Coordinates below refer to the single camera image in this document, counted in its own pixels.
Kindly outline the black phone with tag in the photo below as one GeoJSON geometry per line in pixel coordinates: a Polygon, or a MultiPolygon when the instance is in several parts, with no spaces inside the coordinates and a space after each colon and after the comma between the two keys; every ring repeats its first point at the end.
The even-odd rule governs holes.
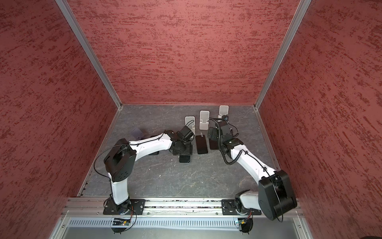
{"type": "Polygon", "coordinates": [[[196,145],[198,154],[208,154],[207,140],[204,134],[196,136],[196,145]]]}
{"type": "Polygon", "coordinates": [[[219,144],[217,141],[209,139],[210,150],[219,150],[219,144]]]}

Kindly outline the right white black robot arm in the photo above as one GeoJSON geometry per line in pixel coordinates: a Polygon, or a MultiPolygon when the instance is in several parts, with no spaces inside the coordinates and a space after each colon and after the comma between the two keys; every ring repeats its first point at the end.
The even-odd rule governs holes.
{"type": "Polygon", "coordinates": [[[261,211],[269,220],[282,222],[284,214],[297,207],[297,199],[289,175],[275,170],[250,152],[234,134],[227,118],[209,118],[214,126],[209,128],[208,138],[217,142],[218,150],[226,165],[239,164],[255,180],[258,191],[244,190],[235,195],[235,208],[243,213],[261,211]]]}

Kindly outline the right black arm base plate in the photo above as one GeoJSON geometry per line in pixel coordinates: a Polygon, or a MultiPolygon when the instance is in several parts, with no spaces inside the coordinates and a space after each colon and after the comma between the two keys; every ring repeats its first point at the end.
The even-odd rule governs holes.
{"type": "Polygon", "coordinates": [[[256,209],[247,209],[237,199],[223,199],[221,201],[222,213],[225,216],[260,216],[262,212],[256,209]]]}

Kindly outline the white phone stand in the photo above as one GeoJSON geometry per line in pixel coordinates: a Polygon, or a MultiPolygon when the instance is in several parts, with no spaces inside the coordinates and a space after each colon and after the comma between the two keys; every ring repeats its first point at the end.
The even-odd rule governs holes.
{"type": "Polygon", "coordinates": [[[210,119],[210,111],[202,110],[200,111],[200,130],[208,130],[209,129],[209,119],[210,119]]]}
{"type": "Polygon", "coordinates": [[[224,116],[229,114],[229,106],[227,105],[220,105],[219,107],[219,113],[218,113],[218,118],[222,119],[224,116]]]}

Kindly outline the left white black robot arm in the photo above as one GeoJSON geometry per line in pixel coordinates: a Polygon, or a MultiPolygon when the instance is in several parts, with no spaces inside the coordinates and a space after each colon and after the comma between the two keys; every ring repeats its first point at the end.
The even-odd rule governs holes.
{"type": "Polygon", "coordinates": [[[159,151],[169,150],[173,155],[192,154],[194,132],[185,125],[181,130],[165,130],[150,138],[127,141],[122,138],[108,148],[103,162],[110,181],[111,195],[104,202],[104,215],[133,215],[134,204],[128,193],[128,177],[132,174],[135,162],[159,151]]]}

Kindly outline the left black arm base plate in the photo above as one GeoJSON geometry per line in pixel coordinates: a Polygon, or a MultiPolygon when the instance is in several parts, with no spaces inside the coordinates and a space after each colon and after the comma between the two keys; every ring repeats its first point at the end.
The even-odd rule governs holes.
{"type": "Polygon", "coordinates": [[[104,201],[104,215],[142,215],[146,200],[144,199],[128,199],[120,205],[115,204],[112,198],[104,201]]]}

